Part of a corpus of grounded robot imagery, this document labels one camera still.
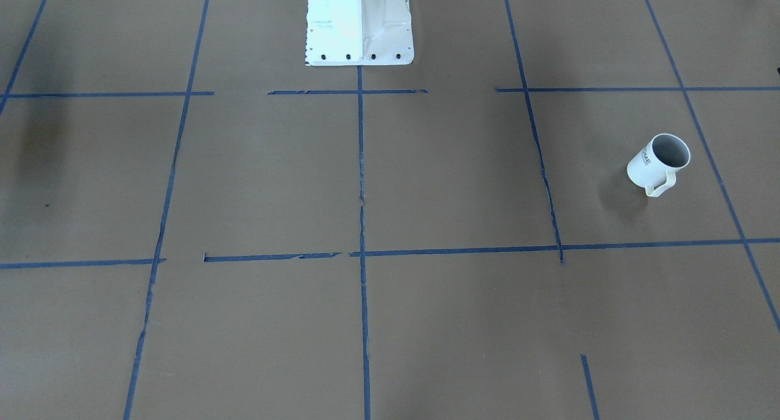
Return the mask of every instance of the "brown floor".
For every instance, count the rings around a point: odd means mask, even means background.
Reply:
[[[410,4],[0,0],[0,418],[778,417],[780,0]]]

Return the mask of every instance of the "white mug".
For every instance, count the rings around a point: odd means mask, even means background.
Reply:
[[[629,162],[626,172],[647,196],[657,198],[677,182],[677,172],[688,163],[690,149],[685,141],[660,133]]]

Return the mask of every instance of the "blue tape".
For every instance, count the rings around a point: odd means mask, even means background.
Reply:
[[[365,251],[367,257],[393,257],[401,255],[443,255],[443,254],[499,254],[504,252],[557,251],[555,245],[530,247],[473,247],[448,249],[409,249],[395,251]],[[350,253],[351,257],[360,256],[359,252]]]
[[[319,94],[337,94],[337,95],[355,95],[357,90],[276,90],[268,95],[319,95]]]
[[[555,218],[555,206],[552,201],[552,192],[550,191],[550,182],[547,178],[547,170],[544,168],[544,156],[541,153],[541,144],[539,142],[539,133],[537,131],[536,120],[534,118],[534,107],[531,105],[531,96],[528,92],[528,83],[526,81],[526,72],[523,68],[523,56],[520,55],[520,46],[517,42],[517,33],[515,31],[515,19],[512,17],[512,8],[509,6],[509,0],[504,0],[506,6],[506,15],[509,18],[509,29],[512,31],[512,42],[515,44],[515,56],[517,57],[517,67],[520,72],[520,81],[523,82],[523,94],[526,98],[526,107],[528,109],[528,118],[531,124],[531,131],[534,134],[534,142],[536,143],[537,152],[539,154],[539,165],[541,167],[541,177],[544,181],[544,189],[547,191],[547,198],[550,204],[550,217],[552,220],[552,229],[555,232],[555,243],[558,245],[558,258],[561,260],[561,264],[564,263],[563,259],[563,245],[561,245],[561,234],[558,232],[558,220]]]
[[[777,91],[780,87],[686,87],[688,91]]]
[[[642,247],[707,247],[716,245],[741,245],[742,240],[681,240],[672,242],[596,243],[585,245],[563,245],[566,250],[624,249]]]
[[[697,132],[699,133],[699,139],[701,139],[701,143],[704,146],[704,151],[705,153],[707,153],[707,159],[710,161],[710,166],[712,167],[712,170],[715,174],[715,178],[718,181],[719,186],[721,187],[723,198],[726,201],[726,205],[729,207],[729,212],[734,221],[734,225],[739,233],[739,239],[741,239],[741,242],[745,247],[747,258],[750,260],[750,265],[753,268],[753,273],[755,273],[756,275],[758,285],[761,288],[761,293],[763,293],[764,300],[766,300],[767,306],[769,307],[769,312],[771,313],[772,318],[775,320],[775,326],[777,327],[778,332],[780,332],[780,317],[778,317],[777,309],[775,309],[775,304],[772,303],[772,298],[769,295],[769,290],[767,289],[766,284],[764,284],[764,278],[763,276],[761,276],[761,271],[758,268],[758,264],[756,263],[755,258],[753,258],[753,252],[750,250],[750,243],[745,237],[745,233],[743,231],[741,223],[739,223],[739,218],[736,215],[736,211],[732,204],[731,198],[729,197],[729,193],[726,191],[725,184],[723,183],[723,179],[721,178],[721,173],[719,172],[718,167],[715,164],[715,160],[712,156],[712,152],[710,151],[710,145],[707,143],[707,139],[705,139],[704,137],[704,131],[702,131],[701,125],[699,123],[699,117],[697,117],[696,111],[694,111],[693,109],[693,104],[690,101],[690,96],[688,95],[688,92],[685,89],[685,85],[683,84],[683,79],[680,76],[679,70],[677,69],[677,64],[675,63],[675,59],[672,57],[672,51],[669,50],[669,45],[666,42],[666,38],[664,37],[663,31],[661,31],[661,25],[658,23],[658,19],[655,17],[655,12],[653,11],[653,6],[650,3],[650,0],[644,0],[644,2],[647,5],[647,10],[650,12],[653,23],[655,25],[655,29],[658,32],[658,37],[660,37],[661,43],[663,43],[664,45],[664,50],[666,50],[666,56],[669,59],[669,63],[672,64],[672,70],[674,71],[675,77],[677,78],[677,83],[679,84],[680,88],[682,88],[682,95],[685,97],[686,104],[688,105],[688,111],[690,112],[690,115],[693,118],[693,123],[696,126]]]
[[[581,88],[496,88],[498,93],[535,92],[669,92],[669,91],[778,91],[780,87],[581,87]]]
[[[269,260],[294,260],[311,258],[334,258],[340,255],[340,252],[313,252],[309,254],[268,254],[268,255],[234,255],[222,257],[210,257],[204,255],[204,263],[223,263],[223,262],[265,262]]]
[[[179,157],[179,148],[182,145],[182,135],[184,133],[184,125],[186,124],[187,111],[190,108],[190,96],[193,92],[193,82],[195,81],[195,70],[197,68],[198,55],[200,54],[200,43],[203,40],[203,31],[206,26],[206,15],[208,12],[209,0],[204,0],[203,12],[200,15],[200,26],[198,27],[197,40],[195,41],[195,52],[193,53],[192,64],[190,65],[190,78],[187,81],[187,92],[184,97],[184,106],[182,108],[182,117],[179,121],[179,132],[176,136],[176,146],[173,150],[173,159],[171,162],[171,172],[168,176],[168,188],[165,192],[165,203],[162,208],[162,217],[160,219],[160,234],[157,239],[157,245],[154,248],[154,259],[151,265],[151,273],[149,275],[149,286],[147,288],[146,306],[144,309],[144,326],[141,329],[141,333],[138,337],[138,343],[136,345],[135,359],[133,360],[133,373],[130,376],[130,385],[127,390],[127,401],[125,403],[124,420],[130,420],[130,412],[133,409],[133,398],[136,393],[136,384],[138,382],[138,372],[140,369],[141,357],[144,353],[144,342],[146,340],[147,328],[149,325],[149,314],[151,312],[151,302],[154,297],[152,289],[154,283],[157,281],[157,270],[160,262],[160,253],[162,251],[162,241],[165,237],[165,226],[168,222],[168,210],[171,206],[171,197],[173,194],[173,184],[176,179],[176,160]]]
[[[750,244],[780,243],[780,238],[747,239]],[[629,243],[589,243],[563,245],[565,251],[597,251],[605,249],[650,248],[650,247],[709,247],[719,245],[742,245],[740,239],[722,240],[672,240],[666,242],[629,242]],[[446,254],[501,254],[513,252],[541,252],[557,251],[557,245],[535,245],[525,247],[465,247],[465,248],[429,248],[429,249],[402,249],[387,251],[353,251],[349,257],[398,257],[404,255],[446,255]],[[238,255],[226,257],[204,256],[204,262],[261,262],[267,260],[293,260],[306,258],[334,258],[340,252],[315,252],[309,254],[264,254],[264,255]]]
[[[428,90],[275,90],[268,95],[358,95],[358,93],[428,93]]]
[[[368,359],[368,294],[366,289],[366,162],[363,147],[363,67],[357,67],[357,140],[360,164],[360,310],[363,323],[363,415],[371,420],[371,367]]]
[[[2,114],[3,109],[5,109],[5,103],[8,101],[9,95],[11,95],[11,89],[13,89],[13,84],[16,82],[16,77],[19,76],[19,69],[22,67],[24,56],[27,54],[27,49],[30,47],[30,42],[33,40],[33,34],[35,34],[35,30],[38,28],[38,23],[41,22],[41,15],[44,13],[46,1],[48,0],[41,0],[41,5],[38,6],[38,12],[35,14],[33,25],[30,27],[30,32],[27,33],[27,39],[25,39],[24,45],[22,45],[22,51],[19,53],[19,58],[16,60],[16,65],[13,67],[11,79],[9,79],[8,86],[5,87],[5,93],[3,93],[2,100],[0,100],[0,114]]]
[[[593,411],[593,419],[599,420],[598,405],[596,404],[596,392],[593,391],[593,381],[590,379],[590,367],[587,364],[587,356],[580,354],[583,362],[583,372],[585,373],[585,384],[587,384],[587,393],[590,397],[590,409]]]
[[[118,265],[151,265],[153,259],[139,258],[130,260],[83,260],[78,262],[30,262],[30,263],[0,263],[0,269],[35,269],[35,268],[84,268],[90,266]]]
[[[187,92],[87,92],[87,93],[12,93],[8,98],[110,98],[110,97],[185,97]],[[193,96],[211,96],[214,91],[195,91]]]

